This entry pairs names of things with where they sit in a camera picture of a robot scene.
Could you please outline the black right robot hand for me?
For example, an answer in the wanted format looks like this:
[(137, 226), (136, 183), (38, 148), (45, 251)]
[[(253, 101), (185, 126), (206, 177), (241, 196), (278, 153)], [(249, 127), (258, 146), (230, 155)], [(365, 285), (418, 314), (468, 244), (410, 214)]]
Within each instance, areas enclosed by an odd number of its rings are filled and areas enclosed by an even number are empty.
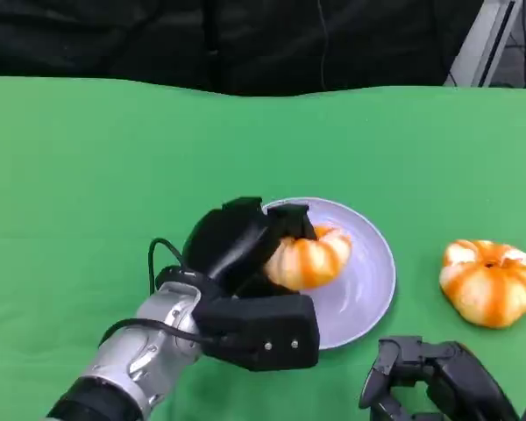
[[(411, 413), (392, 394), (394, 387), (427, 385), (434, 412)], [(389, 336), (359, 398), (372, 420), (519, 420), (521, 417), (480, 360), (457, 341), (432, 344), (420, 336)]]

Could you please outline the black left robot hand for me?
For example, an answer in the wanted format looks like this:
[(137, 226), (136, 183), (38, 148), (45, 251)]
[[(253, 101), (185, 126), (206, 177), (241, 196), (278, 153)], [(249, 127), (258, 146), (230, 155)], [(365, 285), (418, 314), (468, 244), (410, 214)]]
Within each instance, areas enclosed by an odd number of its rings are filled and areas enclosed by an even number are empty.
[(291, 203), (263, 210), (259, 197), (224, 203), (189, 234), (182, 252), (185, 266), (207, 276), (226, 296), (290, 295), (291, 289), (271, 282), (264, 266), (283, 239), (316, 239), (308, 210)]

